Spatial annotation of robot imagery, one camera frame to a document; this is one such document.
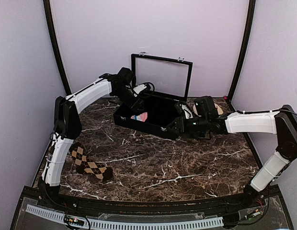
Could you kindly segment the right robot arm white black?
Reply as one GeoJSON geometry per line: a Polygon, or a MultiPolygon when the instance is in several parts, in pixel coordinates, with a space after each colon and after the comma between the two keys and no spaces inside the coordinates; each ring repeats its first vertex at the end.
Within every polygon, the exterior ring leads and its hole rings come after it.
{"type": "Polygon", "coordinates": [[[254,133],[275,136],[277,146],[274,152],[251,179],[250,189],[240,196],[240,204],[244,208],[250,208],[257,202],[257,192],[265,189],[297,158],[297,113],[289,105],[274,110],[234,111],[227,114],[220,114],[215,104],[196,102],[193,111],[181,103],[175,107],[180,116],[166,127],[175,133],[254,133]]]}

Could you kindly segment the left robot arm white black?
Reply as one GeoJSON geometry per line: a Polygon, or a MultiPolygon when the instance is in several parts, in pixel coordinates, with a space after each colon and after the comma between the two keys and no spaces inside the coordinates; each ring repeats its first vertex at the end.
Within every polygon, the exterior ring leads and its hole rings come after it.
{"type": "Polygon", "coordinates": [[[129,108],[138,112],[144,94],[151,87],[148,83],[132,85],[134,79],[135,75],[131,71],[123,74],[106,73],[76,93],[56,99],[51,149],[38,184],[40,189],[47,191],[44,201],[51,208],[58,209],[63,205],[63,199],[57,192],[66,155],[82,131],[80,113],[106,95],[118,97],[129,108]]]}

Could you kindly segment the pink teal patterned sock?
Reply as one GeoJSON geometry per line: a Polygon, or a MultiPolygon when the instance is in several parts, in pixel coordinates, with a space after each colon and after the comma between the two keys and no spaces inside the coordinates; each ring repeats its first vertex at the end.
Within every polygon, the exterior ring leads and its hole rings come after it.
{"type": "Polygon", "coordinates": [[[131,119],[141,121],[141,122],[145,122],[147,120],[147,118],[148,118],[147,112],[141,113],[140,115],[132,115],[131,116],[131,119]]]}

